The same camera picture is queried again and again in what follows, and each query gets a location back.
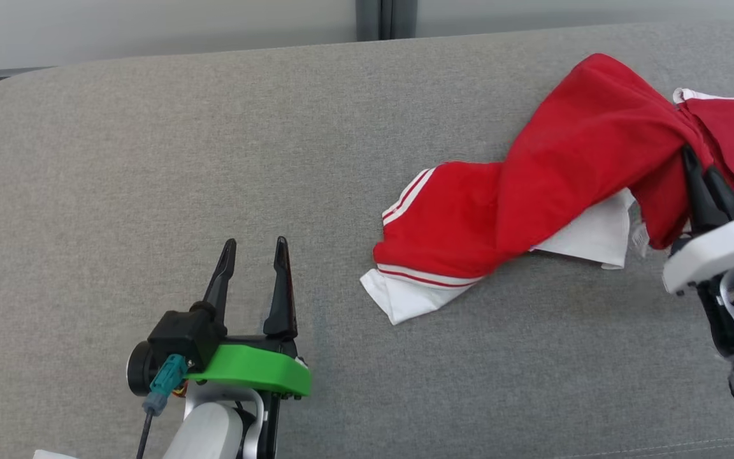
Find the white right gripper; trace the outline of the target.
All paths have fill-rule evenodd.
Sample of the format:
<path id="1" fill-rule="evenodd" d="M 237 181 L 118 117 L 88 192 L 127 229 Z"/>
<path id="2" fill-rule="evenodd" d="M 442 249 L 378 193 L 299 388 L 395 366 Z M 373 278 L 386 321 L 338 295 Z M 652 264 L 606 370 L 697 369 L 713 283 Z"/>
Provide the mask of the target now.
<path id="1" fill-rule="evenodd" d="M 701 160 L 689 145 L 681 156 L 691 213 L 689 232 L 704 235 L 689 239 L 665 262 L 662 282 L 667 293 L 734 268 L 734 190 L 717 166 L 709 166 L 704 179 Z"/>

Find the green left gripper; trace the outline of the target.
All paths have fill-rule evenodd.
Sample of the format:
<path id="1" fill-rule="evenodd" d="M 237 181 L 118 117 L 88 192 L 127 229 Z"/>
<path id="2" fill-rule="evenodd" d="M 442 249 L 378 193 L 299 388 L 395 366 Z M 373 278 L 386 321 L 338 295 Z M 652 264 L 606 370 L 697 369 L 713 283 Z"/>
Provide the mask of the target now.
<path id="1" fill-rule="evenodd" d="M 203 298 L 213 306 L 216 323 L 224 322 L 228 282 L 234 274 L 235 259 L 236 240 L 227 239 Z M 273 267 L 276 273 L 273 299 L 263 323 L 263 333 L 270 338 L 295 338 L 298 326 L 289 245 L 285 237 L 277 238 Z M 205 369 L 190 369 L 185 378 L 263 390 L 285 397 L 305 398 L 312 391 L 310 369 L 298 356 L 294 340 L 265 338 L 223 343 Z"/>

